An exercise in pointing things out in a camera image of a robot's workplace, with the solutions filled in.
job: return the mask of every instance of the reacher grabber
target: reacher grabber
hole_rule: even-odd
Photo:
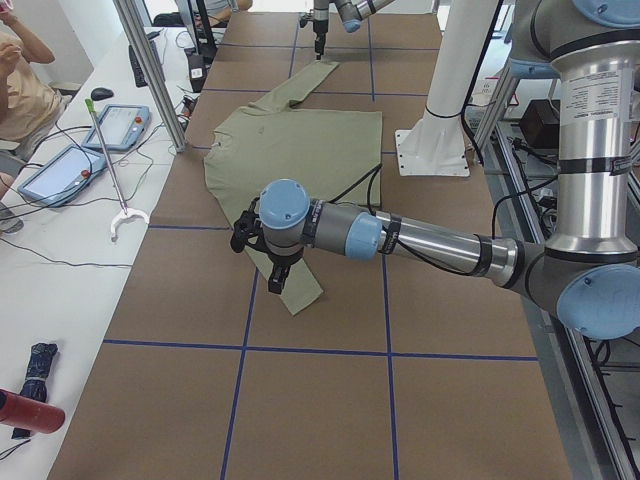
[[[109,174],[111,175],[111,179],[113,180],[113,186],[116,189],[116,194],[118,195],[118,202],[120,202],[120,207],[122,210],[118,212],[118,214],[113,217],[111,220],[111,241],[115,242],[118,240],[118,225],[120,223],[129,220],[131,218],[140,217],[147,224],[149,224],[149,215],[147,215],[142,210],[136,210],[134,208],[129,208],[127,206],[127,201],[122,195],[122,190],[120,189],[120,184],[118,183],[118,177],[116,176],[116,170],[113,168],[113,164],[111,163],[111,155],[109,154],[109,150],[107,149],[106,142],[104,141],[104,136],[102,135],[102,131],[100,130],[100,122],[98,121],[98,116],[96,115],[96,110],[93,107],[93,100],[90,98],[85,99],[85,103],[87,104],[87,108],[89,109],[89,114],[91,115],[91,120],[93,121],[93,126],[96,129],[96,134],[98,135],[98,139],[100,140],[100,146],[102,147],[102,152],[107,159],[107,169],[109,170]]]

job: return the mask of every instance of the person's arm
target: person's arm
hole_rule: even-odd
[[[22,41],[22,56],[27,62],[51,63],[56,57],[38,36],[10,12],[0,13],[0,20]]]
[[[249,10],[253,5],[253,0],[238,0],[238,8],[240,10]],[[211,26],[220,22],[228,22],[232,14],[231,8],[227,7],[224,10],[216,13],[215,15],[209,15],[209,23]]]
[[[9,111],[9,87],[7,78],[13,73],[20,59],[21,50],[16,44],[0,43],[0,122]]]

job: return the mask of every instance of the tablet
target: tablet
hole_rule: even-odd
[[[69,145],[18,187],[18,192],[49,207],[75,198],[106,169],[102,153]]]
[[[142,105],[107,105],[98,115],[107,150],[125,152],[133,147],[147,127],[149,117],[149,108]],[[89,130],[82,146],[102,151],[95,128]]]

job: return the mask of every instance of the red thermos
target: red thermos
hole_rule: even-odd
[[[64,410],[0,389],[0,423],[52,433],[64,423]]]

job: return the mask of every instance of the robotic arm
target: robotic arm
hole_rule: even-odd
[[[316,34],[315,52],[316,59],[320,60],[324,55],[324,46],[329,32],[329,5],[334,3],[342,20],[344,29],[353,33],[360,28],[362,20],[373,15],[378,10],[386,7],[394,0],[362,0],[355,5],[349,0],[314,0],[313,10],[300,18],[300,26],[304,27],[308,22],[313,23],[313,31]]]
[[[640,326],[638,247],[625,235],[640,5],[611,0],[605,7],[594,0],[516,5],[512,62],[535,70],[550,61],[562,79],[558,221],[545,245],[338,206],[278,180],[235,223],[234,250],[249,246],[269,255],[269,289],[276,293],[305,246],[361,260],[398,254],[487,277],[587,337],[627,335]]]

